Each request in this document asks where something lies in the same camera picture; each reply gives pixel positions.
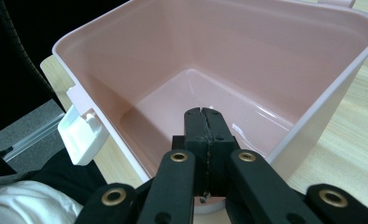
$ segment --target white fabric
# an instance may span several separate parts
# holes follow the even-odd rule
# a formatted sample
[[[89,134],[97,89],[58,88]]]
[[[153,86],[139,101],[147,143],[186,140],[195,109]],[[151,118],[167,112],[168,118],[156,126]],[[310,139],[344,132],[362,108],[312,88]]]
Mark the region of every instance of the white fabric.
[[[0,223],[74,223],[82,205],[35,181],[0,186]]]

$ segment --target pink plastic bin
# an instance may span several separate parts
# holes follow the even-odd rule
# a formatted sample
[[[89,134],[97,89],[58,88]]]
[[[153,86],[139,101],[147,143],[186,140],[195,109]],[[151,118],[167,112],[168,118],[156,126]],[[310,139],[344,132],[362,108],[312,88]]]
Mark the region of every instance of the pink plastic bin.
[[[103,122],[143,180],[184,112],[222,113],[288,177],[368,57],[368,14],[272,0],[133,0],[60,39],[79,114]]]

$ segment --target wooden table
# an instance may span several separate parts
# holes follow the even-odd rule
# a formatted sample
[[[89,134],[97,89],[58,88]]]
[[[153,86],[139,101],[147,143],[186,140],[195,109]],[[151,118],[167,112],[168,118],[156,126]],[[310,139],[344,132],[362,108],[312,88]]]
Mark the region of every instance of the wooden table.
[[[354,8],[368,12],[368,0],[358,0]],[[68,109],[71,102],[65,93],[74,82],[54,56],[48,57],[41,68]],[[134,187],[142,184],[111,137],[94,160],[108,183],[121,182]],[[368,59],[317,145],[288,179],[288,184],[301,192],[317,183],[342,188],[368,206]],[[229,223],[224,211],[196,216],[194,223],[211,219]]]

